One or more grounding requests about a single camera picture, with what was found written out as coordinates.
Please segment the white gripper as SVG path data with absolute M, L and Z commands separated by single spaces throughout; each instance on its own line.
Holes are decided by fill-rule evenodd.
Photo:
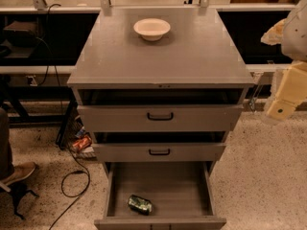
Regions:
M 266 107 L 268 119 L 282 122 L 307 99 L 307 63 L 304 62 L 307 61 L 307 0 L 300 0 L 286 20 L 274 24 L 260 41 L 267 45 L 281 43 L 283 55 L 300 60 L 282 71 L 278 88 Z

